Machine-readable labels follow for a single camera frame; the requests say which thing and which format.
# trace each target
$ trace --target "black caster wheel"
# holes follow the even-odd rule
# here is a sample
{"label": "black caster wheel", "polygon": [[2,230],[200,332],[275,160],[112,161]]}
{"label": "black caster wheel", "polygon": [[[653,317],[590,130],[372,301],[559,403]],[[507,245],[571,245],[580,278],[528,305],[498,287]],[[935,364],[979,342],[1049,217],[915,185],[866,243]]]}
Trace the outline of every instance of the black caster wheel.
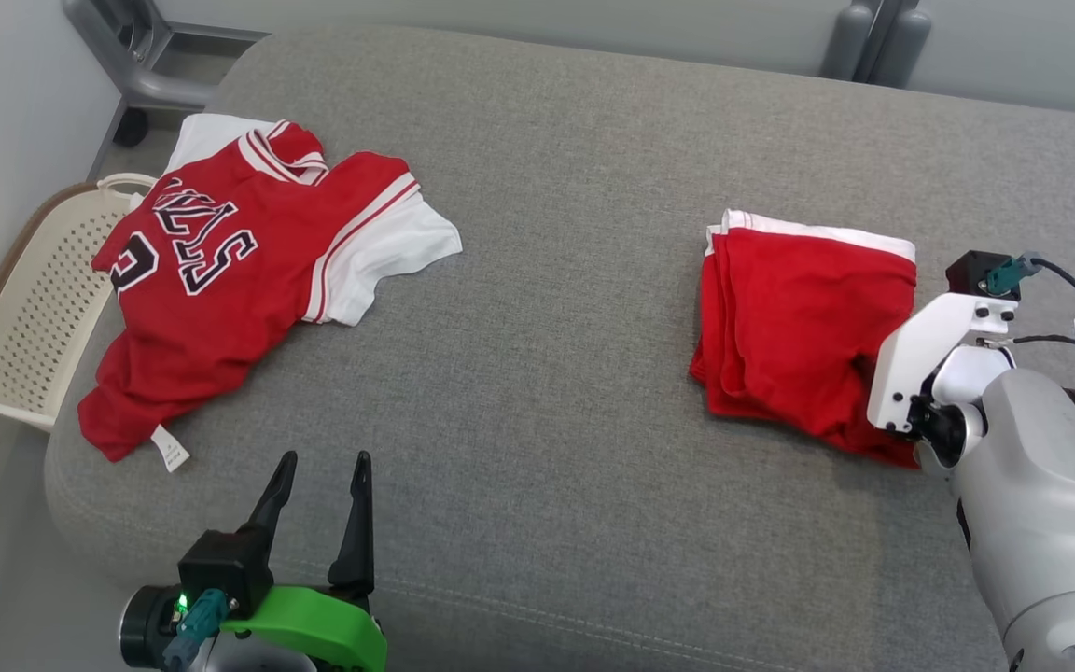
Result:
{"label": "black caster wheel", "polygon": [[119,147],[135,147],[148,135],[148,114],[138,108],[128,108],[124,118],[118,120],[115,129],[115,145]]}

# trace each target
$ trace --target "jersey number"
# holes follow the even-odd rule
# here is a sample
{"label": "jersey number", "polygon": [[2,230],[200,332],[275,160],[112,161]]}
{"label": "jersey number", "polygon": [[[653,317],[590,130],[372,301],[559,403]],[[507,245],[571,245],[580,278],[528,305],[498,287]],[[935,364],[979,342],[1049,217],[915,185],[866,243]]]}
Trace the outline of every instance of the jersey number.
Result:
{"label": "jersey number", "polygon": [[[168,182],[166,194],[158,197],[152,212],[160,227],[172,239],[176,252],[176,271],[181,274],[185,294],[196,297],[212,282],[223,275],[230,264],[247,258],[259,244],[250,230],[243,229],[227,235],[214,247],[213,254],[206,248],[210,232],[228,216],[239,212],[233,202],[216,203],[212,197],[201,195],[192,188],[181,188],[180,178]],[[144,234],[131,234],[131,241],[119,255],[119,263],[111,268],[111,280],[123,292],[128,286],[157,271],[160,256]]]}

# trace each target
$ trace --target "stitching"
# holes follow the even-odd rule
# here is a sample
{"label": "stitching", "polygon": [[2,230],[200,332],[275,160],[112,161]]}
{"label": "stitching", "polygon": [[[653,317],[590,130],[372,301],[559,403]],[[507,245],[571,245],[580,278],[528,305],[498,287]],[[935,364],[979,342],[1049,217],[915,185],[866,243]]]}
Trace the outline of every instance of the stitching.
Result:
{"label": "stitching", "polygon": [[635,643],[635,642],[626,642],[624,640],[618,640],[618,639],[614,639],[614,638],[605,638],[605,637],[603,637],[603,634],[585,633],[584,630],[575,630],[575,629],[572,629],[572,628],[563,628],[563,626],[555,626],[554,623],[542,623],[541,620],[538,620],[538,619],[534,619],[534,618],[526,618],[525,616],[516,616],[516,615],[513,615],[512,613],[496,612],[496,610],[487,609],[486,606],[478,606],[478,604],[459,604],[459,603],[456,603],[456,601],[453,601],[453,600],[444,600],[442,598],[434,597],[434,596],[424,596],[420,592],[414,592],[412,590],[402,590],[401,588],[385,588],[385,590],[388,590],[390,592],[400,592],[400,595],[410,596],[410,597],[414,597],[414,598],[418,598],[418,599],[432,600],[432,601],[435,601],[439,604],[447,604],[447,605],[456,606],[456,607],[461,606],[463,609],[475,610],[475,612],[485,612],[485,613],[490,613],[491,615],[494,615],[494,616],[503,616],[505,618],[513,618],[515,620],[520,620],[520,621],[525,621],[525,623],[533,623],[534,626],[545,626],[545,628],[551,628],[551,629],[555,629],[555,630],[562,630],[564,633],[583,634],[585,638],[592,638],[594,640],[602,640],[602,641],[605,641],[605,642],[616,643],[616,645],[625,645],[625,646],[630,646],[630,647],[636,647],[636,649],[643,649],[643,650],[654,652],[654,654],[673,655],[675,658],[684,658],[684,659],[687,659],[687,660],[696,660],[696,661],[699,661],[699,662],[703,662],[705,664],[714,664],[714,667],[717,667],[717,668],[736,669],[739,672],[754,672],[749,668],[739,668],[739,667],[735,667],[735,664],[729,664],[728,662],[717,662],[717,661],[714,661],[714,660],[707,660],[707,659],[704,659],[704,658],[698,658],[698,656],[694,656],[694,655],[677,654],[677,652],[673,652],[673,650],[662,650],[662,649],[658,649],[658,647],[648,647],[648,646],[640,645],[640,643]]}
{"label": "stitching", "polygon": [[[111,518],[111,516],[109,516],[106,514],[103,514],[101,512],[95,511],[95,510],[92,510],[92,507],[89,507],[88,505],[84,505],[84,503],[82,503],[80,500],[77,500],[77,498],[72,497],[73,490],[69,489],[69,486],[66,485],[63,473],[60,472],[60,460],[59,460],[59,458],[55,458],[55,456],[54,456],[54,462],[55,462],[55,464],[54,464],[55,469],[53,469],[53,471],[54,471],[54,475],[56,476],[56,485],[59,486],[60,490],[62,490],[62,494],[64,495],[64,501],[68,502],[73,507],[75,507],[75,510],[78,513],[81,513],[84,516],[87,516],[87,518],[108,520],[108,521],[110,521],[111,525],[114,525],[114,527],[118,527],[119,521],[117,519]],[[133,530],[144,531],[144,532],[147,532],[147,533],[154,535],[155,540],[149,540],[149,541],[155,541],[155,543],[158,543],[158,544],[160,544],[162,546],[166,546],[166,548],[173,548],[173,546],[178,546],[180,547],[180,544],[174,544],[173,541],[169,541],[167,539],[167,537],[168,537],[167,532],[161,532],[160,530],[157,530],[157,528],[147,527],[146,525],[142,525],[142,524],[135,523],[133,520],[124,520],[123,525],[124,525],[124,527],[131,527],[131,528],[133,528]],[[306,561],[306,560],[295,560],[295,558],[282,558],[282,560],[281,560],[281,562],[278,562],[278,564],[281,564],[282,562],[283,562],[283,564],[295,564],[295,566],[298,566],[298,567],[307,567],[309,569],[312,569],[312,570],[327,570],[329,568],[328,564],[322,564],[322,562],[312,562],[312,561]],[[487,597],[472,596],[472,595],[469,595],[469,592],[461,592],[459,590],[449,590],[449,588],[439,588],[439,587],[434,587],[434,586],[427,586],[426,584],[417,584],[417,583],[414,583],[414,582],[407,582],[406,580],[402,580],[402,578],[390,578],[390,577],[385,577],[385,576],[377,576],[377,580],[381,583],[399,584],[400,586],[408,586],[408,587],[413,587],[413,588],[418,588],[418,590],[429,590],[429,591],[434,591],[434,592],[445,592],[445,595],[448,595],[448,596],[452,596],[452,597],[456,597],[456,598],[460,598],[461,600],[472,601],[472,603],[492,604],[492,605],[497,605],[497,606],[500,606],[500,607],[516,610],[516,612],[533,613],[534,615],[546,617],[546,618],[550,618],[550,619],[554,619],[554,620],[560,620],[560,621],[564,621],[564,623],[572,623],[572,625],[579,626],[579,628],[592,628],[592,629],[597,629],[597,630],[608,631],[608,633],[626,634],[626,637],[630,637],[630,638],[633,638],[633,639],[636,639],[636,640],[643,640],[643,641],[647,641],[647,642],[656,642],[656,643],[658,643],[658,645],[662,645],[662,646],[680,647],[682,649],[697,652],[697,654],[701,654],[701,655],[714,655],[714,656],[717,656],[717,658],[725,658],[725,659],[733,660],[733,661],[735,661],[737,663],[758,664],[758,667],[764,668],[764,669],[779,669],[780,672],[802,672],[801,669],[786,667],[786,664],[777,664],[777,663],[773,663],[773,662],[765,662],[763,660],[758,660],[758,659],[752,659],[752,658],[746,658],[745,656],[741,656],[741,655],[722,654],[722,652],[712,650],[712,649],[708,649],[707,647],[699,647],[699,646],[694,646],[694,645],[686,645],[686,643],[675,642],[673,640],[665,640],[665,639],[662,639],[662,638],[657,638],[657,637],[654,637],[653,634],[635,633],[632,630],[625,630],[622,628],[616,628],[615,626],[601,626],[598,623],[591,623],[589,620],[583,620],[583,619],[579,619],[579,618],[573,618],[571,616],[562,616],[562,615],[559,615],[559,613],[543,612],[541,609],[533,609],[533,607],[530,607],[530,606],[521,606],[521,604],[511,604],[511,603],[507,603],[506,601],[503,601],[503,600],[491,599],[491,598],[487,598]],[[456,606],[457,606],[457,603],[453,603],[453,601],[443,600],[443,599],[440,599],[439,597],[421,596],[421,595],[418,595],[418,592],[413,592],[413,591],[410,591],[410,590],[404,590],[404,588],[387,588],[387,587],[385,587],[385,590],[397,591],[397,592],[401,592],[401,595],[407,595],[407,596],[418,597],[418,598],[422,598],[422,599],[432,599],[432,600],[435,600],[435,601],[445,601],[445,603],[447,603],[447,604],[456,604]],[[541,621],[541,620],[536,620],[536,619],[532,619],[532,618],[526,618],[524,616],[511,615],[511,613],[496,612],[496,610],[487,609],[485,606],[477,606],[477,604],[464,604],[463,606],[467,606],[469,609],[478,609],[478,610],[482,610],[482,612],[496,613],[496,615],[504,616],[504,617],[507,617],[507,618],[516,618],[518,620],[525,620],[525,621],[528,621],[528,623],[534,623],[534,625],[538,625],[538,626],[546,626],[547,628],[554,628],[555,630],[568,631],[568,633],[579,633],[579,634],[584,634],[584,637],[588,637],[588,638],[594,638],[594,639],[599,639],[599,640],[603,640],[603,641],[608,641],[608,642],[622,643],[622,645],[628,645],[628,646],[632,646],[632,647],[641,647],[641,649],[647,649],[647,650],[658,652],[658,654],[682,656],[682,658],[684,658],[684,659],[700,660],[700,661],[707,662],[707,663],[711,663],[711,664],[718,664],[718,667],[721,667],[721,668],[736,669],[739,672],[751,672],[751,671],[749,671],[749,669],[746,669],[746,668],[735,668],[735,667],[733,667],[733,664],[721,663],[721,662],[716,662],[716,661],[712,661],[712,660],[705,660],[703,658],[697,658],[696,656],[691,656],[691,655],[676,654],[675,652],[662,650],[659,647],[648,647],[648,646],[640,645],[640,643],[635,643],[635,642],[626,642],[624,640],[616,640],[616,639],[613,639],[613,638],[605,638],[605,637],[603,637],[603,634],[587,633],[584,630],[576,630],[576,629],[572,629],[572,628],[564,628],[564,626],[556,626],[556,625],[554,625],[554,623],[545,623],[545,621]]]}

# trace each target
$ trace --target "gray fabric tabletop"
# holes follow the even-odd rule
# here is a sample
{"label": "gray fabric tabletop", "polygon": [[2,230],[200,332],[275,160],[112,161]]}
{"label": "gray fabric tabletop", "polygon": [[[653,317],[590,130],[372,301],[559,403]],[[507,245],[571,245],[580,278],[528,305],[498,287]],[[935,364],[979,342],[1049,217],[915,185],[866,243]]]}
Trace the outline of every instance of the gray fabric tabletop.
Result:
{"label": "gray fabric tabletop", "polygon": [[[969,248],[1075,272],[1075,115],[338,25],[257,43],[212,111],[293,119],[332,162],[405,158],[465,252],[383,282],[357,328],[293,328],[171,425],[192,454],[174,475],[78,433],[111,303],[46,463],[57,525],[105,573],[173,582],[293,448],[272,566],[319,583],[368,449],[389,669],[1004,669],[946,486],[705,413],[703,232],[737,208],[907,238],[918,305]],[[1043,275],[1016,333],[1072,330],[1075,295]],[[1016,354],[1075,386],[1070,345]]]}

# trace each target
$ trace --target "gray floor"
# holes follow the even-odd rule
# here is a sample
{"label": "gray floor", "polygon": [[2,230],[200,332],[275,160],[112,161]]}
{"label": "gray floor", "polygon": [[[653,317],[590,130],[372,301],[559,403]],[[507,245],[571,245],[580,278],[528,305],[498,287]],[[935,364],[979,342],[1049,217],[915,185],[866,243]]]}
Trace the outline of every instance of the gray floor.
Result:
{"label": "gray floor", "polygon": [[[157,69],[218,82],[242,52],[198,47],[195,43],[191,51],[167,52]],[[153,114],[140,145],[109,147],[98,177],[114,172],[161,174],[181,118],[171,112]],[[39,431],[0,420],[0,671],[124,671],[128,668],[118,655],[118,618],[135,587],[105,582],[56,531],[44,500],[45,445],[46,435]]]}

